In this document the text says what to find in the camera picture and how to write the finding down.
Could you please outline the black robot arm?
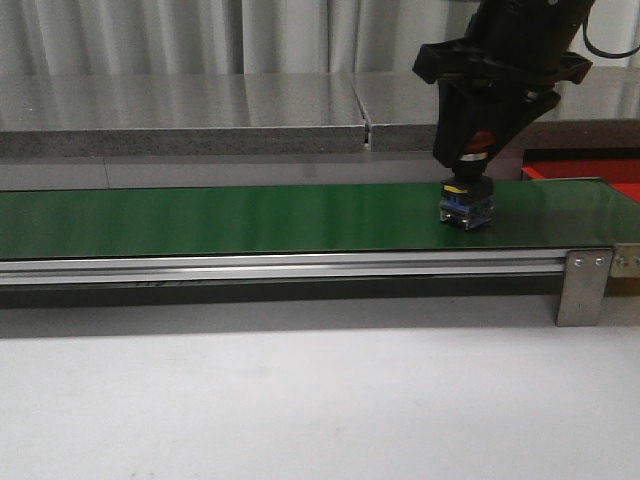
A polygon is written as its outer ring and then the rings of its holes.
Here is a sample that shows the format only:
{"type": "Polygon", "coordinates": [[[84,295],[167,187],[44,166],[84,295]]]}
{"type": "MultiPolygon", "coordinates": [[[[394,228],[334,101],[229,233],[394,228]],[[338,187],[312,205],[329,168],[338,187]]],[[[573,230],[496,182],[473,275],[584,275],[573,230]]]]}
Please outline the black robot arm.
{"type": "Polygon", "coordinates": [[[420,47],[413,71],[439,88],[434,157],[455,174],[480,175],[534,120],[579,84],[592,63],[569,46],[590,1],[482,1],[465,35],[420,47]]]}

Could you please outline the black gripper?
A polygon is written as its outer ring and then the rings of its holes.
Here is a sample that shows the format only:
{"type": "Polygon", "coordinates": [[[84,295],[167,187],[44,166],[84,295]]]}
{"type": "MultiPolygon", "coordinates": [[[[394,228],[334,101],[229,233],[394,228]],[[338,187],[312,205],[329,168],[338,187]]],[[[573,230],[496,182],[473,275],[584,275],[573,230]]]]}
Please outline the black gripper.
{"type": "Polygon", "coordinates": [[[439,118],[434,157],[447,168],[484,168],[485,131],[493,135],[487,160],[493,160],[522,130],[554,109],[559,82],[580,84],[592,62],[566,52],[550,70],[498,60],[463,38],[423,44],[412,71],[428,84],[438,81],[439,118]],[[479,120],[481,80],[519,84],[530,89],[501,90],[479,120]]]}

